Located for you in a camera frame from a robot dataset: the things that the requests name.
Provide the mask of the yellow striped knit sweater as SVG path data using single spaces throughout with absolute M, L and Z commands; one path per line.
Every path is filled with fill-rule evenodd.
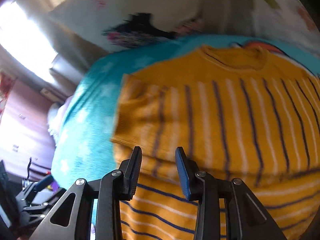
M 319 77 L 269 46 L 203 46 L 125 74 L 111 140 L 118 162 L 143 154 L 137 192 L 120 205 L 127 239 L 193 238 L 178 147 L 215 178 L 242 179 L 287 239 L 319 207 Z

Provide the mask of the pink wooden dresser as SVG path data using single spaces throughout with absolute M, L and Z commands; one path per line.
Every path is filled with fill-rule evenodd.
M 50 172 L 55 152 L 47 123 L 51 105 L 15 80 L 1 118 L 1 160 L 9 173 L 37 181 Z

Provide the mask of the teal star fleece blanket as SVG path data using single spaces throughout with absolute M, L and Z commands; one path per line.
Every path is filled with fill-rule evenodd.
M 248 44 L 275 48 L 319 77 L 319 60 L 309 53 L 279 42 L 236 36 L 193 36 L 108 55 L 93 64 L 67 109 L 52 164 L 57 182 L 67 188 L 78 178 L 99 179 L 120 164 L 111 138 L 125 74 L 183 57 L 203 46 L 226 49 Z

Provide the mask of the pink shell-shaped chair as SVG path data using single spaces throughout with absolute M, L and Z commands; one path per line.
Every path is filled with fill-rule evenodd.
M 48 110 L 47 124 L 48 132 L 53 137 L 55 144 L 57 145 L 60 139 L 63 122 L 66 116 L 67 109 L 71 103 L 73 96 L 66 99 L 64 104 L 55 102 Z

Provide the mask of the beige star curtain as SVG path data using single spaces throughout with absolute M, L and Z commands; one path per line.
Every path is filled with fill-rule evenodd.
M 30 87 L 71 96 L 107 55 L 49 16 L 65 0 L 1 0 L 1 67 Z

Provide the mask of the cream lady silhouette pillow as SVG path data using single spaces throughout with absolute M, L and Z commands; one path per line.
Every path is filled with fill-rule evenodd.
M 108 52 L 203 29 L 202 0 L 65 0 L 50 18 Z

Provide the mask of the white leaf print pillow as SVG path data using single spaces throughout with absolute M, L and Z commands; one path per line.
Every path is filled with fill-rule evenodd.
M 281 40 L 319 55 L 319 29 L 300 0 L 202 0 L 204 32 Z

